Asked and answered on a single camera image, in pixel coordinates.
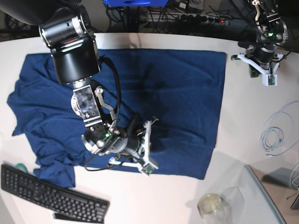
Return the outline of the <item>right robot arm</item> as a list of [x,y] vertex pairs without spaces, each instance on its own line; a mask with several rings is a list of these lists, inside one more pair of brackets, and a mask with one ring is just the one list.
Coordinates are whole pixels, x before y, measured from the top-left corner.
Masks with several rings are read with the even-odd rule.
[[[151,127],[156,117],[135,129],[137,117],[126,128],[118,125],[121,87],[113,62],[99,56],[95,35],[85,7],[79,0],[3,0],[3,12],[18,21],[37,26],[44,44],[50,49],[57,79],[73,85],[71,106],[85,124],[82,135],[86,149],[94,156],[114,154],[108,168],[126,166],[150,175],[158,164],[150,157]],[[106,64],[116,84],[116,107],[103,98],[103,87],[93,86],[91,78]]]

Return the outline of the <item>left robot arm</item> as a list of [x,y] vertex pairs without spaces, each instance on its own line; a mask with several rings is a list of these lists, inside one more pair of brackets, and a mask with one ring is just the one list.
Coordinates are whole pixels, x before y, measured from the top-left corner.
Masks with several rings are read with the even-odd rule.
[[249,24],[254,26],[256,37],[254,41],[239,41],[239,47],[246,52],[232,55],[231,60],[248,64],[250,77],[262,76],[263,85],[277,86],[280,63],[292,52],[277,52],[288,39],[286,23],[279,16],[274,0],[246,0],[244,5],[249,13],[255,12],[250,16]]

